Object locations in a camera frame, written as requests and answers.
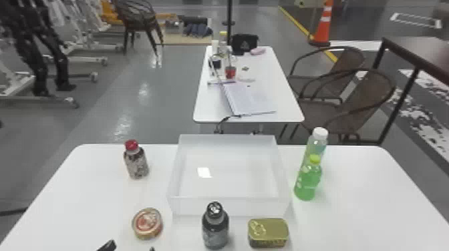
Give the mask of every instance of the red lid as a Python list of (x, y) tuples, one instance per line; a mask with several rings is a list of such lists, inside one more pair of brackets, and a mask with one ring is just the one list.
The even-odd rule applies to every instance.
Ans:
[(139, 143), (137, 143), (137, 140), (128, 140), (125, 142), (125, 148), (128, 151), (134, 151), (139, 147)]

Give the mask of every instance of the yellow floor line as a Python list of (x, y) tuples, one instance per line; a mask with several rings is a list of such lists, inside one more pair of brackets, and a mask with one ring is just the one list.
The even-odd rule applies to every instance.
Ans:
[[(282, 13), (284, 13), (284, 15), (290, 19), (290, 21), (292, 21), (296, 27), (298, 27), (298, 29), (300, 31), (302, 31), (306, 36), (309, 36), (310, 32), (302, 25), (300, 24), (294, 17), (292, 17), (286, 10), (284, 10), (284, 8), (282, 8), (281, 6), (278, 6), (278, 8), (282, 11)], [(326, 56), (332, 61), (332, 62), (336, 62), (338, 60), (338, 57), (335, 56), (335, 54), (333, 54), (330, 51), (324, 51), (324, 54), (326, 54)]]

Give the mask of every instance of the wicker chair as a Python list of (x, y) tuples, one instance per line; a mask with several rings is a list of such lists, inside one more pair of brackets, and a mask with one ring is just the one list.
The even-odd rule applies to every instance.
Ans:
[[(339, 56), (329, 73), (319, 77), (294, 75), (296, 65), (300, 60), (328, 49), (343, 49), (342, 54)], [(364, 61), (365, 56), (362, 51), (357, 48), (348, 46), (324, 47), (296, 59), (287, 80), (291, 89), (297, 94), (298, 99), (310, 98), (316, 89), (325, 86), (324, 88), (321, 88), (317, 97), (321, 99), (338, 99), (341, 103), (342, 100), (340, 95), (351, 82), (354, 75), (347, 73), (342, 75), (339, 71), (359, 68), (363, 65)]]
[(151, 32), (156, 30), (162, 46), (164, 46), (164, 38), (153, 6), (147, 0), (114, 0), (114, 5), (118, 19), (122, 20), (125, 26), (123, 53), (126, 54), (129, 34), (131, 34), (131, 46), (134, 47), (136, 31), (145, 31), (154, 53), (158, 55), (157, 44)]
[[(352, 69), (346, 73), (356, 74), (366, 71), (366, 75), (359, 81), (348, 98), (341, 104), (315, 101), (317, 95), (324, 86), (316, 89), (310, 100), (299, 100), (305, 121), (301, 124), (305, 129), (312, 132), (313, 128), (321, 126), (327, 128), (330, 134), (337, 134), (343, 143), (353, 142), (357, 144), (372, 143), (363, 141), (357, 133), (374, 112), (385, 103), (393, 94), (396, 86), (391, 79), (376, 69)], [(290, 135), (295, 135), (299, 125)]]

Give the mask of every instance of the wheel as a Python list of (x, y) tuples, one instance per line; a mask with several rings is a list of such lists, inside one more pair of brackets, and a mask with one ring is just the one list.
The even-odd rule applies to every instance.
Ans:
[(67, 97), (67, 98), (64, 99), (64, 101), (66, 103), (68, 103), (69, 105), (71, 105), (74, 109), (80, 108), (79, 103), (72, 97)]
[(92, 83), (97, 83), (98, 82), (98, 72), (94, 71), (90, 74), (90, 81)]
[(48, 55), (44, 55), (43, 56), (43, 61), (45, 62), (46, 65), (50, 64), (52, 62), (52, 58)]
[(102, 65), (103, 66), (108, 66), (108, 59), (107, 58), (103, 58), (102, 59)]
[(123, 45), (116, 45), (116, 52), (123, 51)]

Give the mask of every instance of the transparent plastic box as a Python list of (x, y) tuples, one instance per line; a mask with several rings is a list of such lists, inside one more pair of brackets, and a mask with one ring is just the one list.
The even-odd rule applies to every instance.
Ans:
[(290, 193), (275, 138), (181, 135), (167, 198), (174, 215), (216, 200), (231, 216), (282, 217)]

